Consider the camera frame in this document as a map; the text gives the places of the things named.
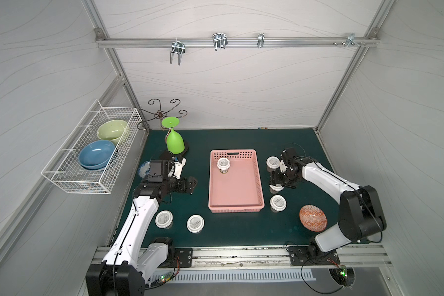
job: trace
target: disposable coffee cup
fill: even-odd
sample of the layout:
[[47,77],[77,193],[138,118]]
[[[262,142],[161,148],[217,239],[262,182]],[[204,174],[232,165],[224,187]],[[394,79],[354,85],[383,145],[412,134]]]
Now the disposable coffee cup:
[[270,207],[273,213],[286,209],[286,200],[281,195],[273,195],[270,199]]
[[169,229],[173,226],[173,214],[170,211],[161,211],[156,215],[156,226]]
[[270,173],[273,172],[275,169],[279,168],[280,166],[280,160],[276,156],[270,156],[266,160],[266,170]]
[[282,191],[284,189],[283,186],[280,184],[277,185],[270,185],[270,192],[273,194],[278,194],[278,192]]
[[219,160],[217,161],[217,168],[220,169],[222,174],[225,174],[226,172],[228,172],[229,168],[230,168],[229,159],[227,159],[225,157],[219,158]]
[[192,215],[187,220],[186,226],[190,232],[197,234],[204,228],[204,219],[200,215]]

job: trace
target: orange patterned bowl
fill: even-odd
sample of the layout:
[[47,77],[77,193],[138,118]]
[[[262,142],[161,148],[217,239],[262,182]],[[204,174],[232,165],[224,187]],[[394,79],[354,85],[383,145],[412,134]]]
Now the orange patterned bowl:
[[301,208],[299,219],[304,227],[314,232],[321,232],[327,226],[327,218],[324,212],[311,204]]

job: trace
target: ventilation grille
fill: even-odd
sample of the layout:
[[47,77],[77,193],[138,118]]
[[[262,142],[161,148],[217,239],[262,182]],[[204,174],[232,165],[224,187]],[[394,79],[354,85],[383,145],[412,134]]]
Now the ventilation grille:
[[[155,271],[151,281],[167,271]],[[311,269],[302,269],[305,281],[315,281]],[[219,283],[219,282],[292,282],[302,281],[298,269],[245,269],[245,270],[183,270],[170,283]]]
[[242,152],[215,152],[214,159],[219,159],[225,157],[227,159],[250,159],[252,158],[252,151],[242,151]]

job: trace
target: light green bowl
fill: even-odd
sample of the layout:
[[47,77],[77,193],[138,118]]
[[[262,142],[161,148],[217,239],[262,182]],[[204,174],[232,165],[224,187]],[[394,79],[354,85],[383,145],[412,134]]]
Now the light green bowl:
[[[120,138],[122,138],[127,125],[128,123],[125,120],[107,121],[97,129],[97,137],[101,140],[109,140],[116,146]],[[127,136],[128,133],[123,136],[122,142],[126,140]]]

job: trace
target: white wire basket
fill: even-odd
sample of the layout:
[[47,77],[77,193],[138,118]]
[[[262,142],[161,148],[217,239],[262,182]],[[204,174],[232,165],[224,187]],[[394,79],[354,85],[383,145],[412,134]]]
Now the white wire basket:
[[[124,120],[128,125],[109,163],[101,170],[83,168],[78,162],[79,153],[99,140],[97,129],[102,124],[114,119]],[[110,194],[141,121],[136,108],[102,107],[98,100],[95,101],[41,174],[67,193]]]

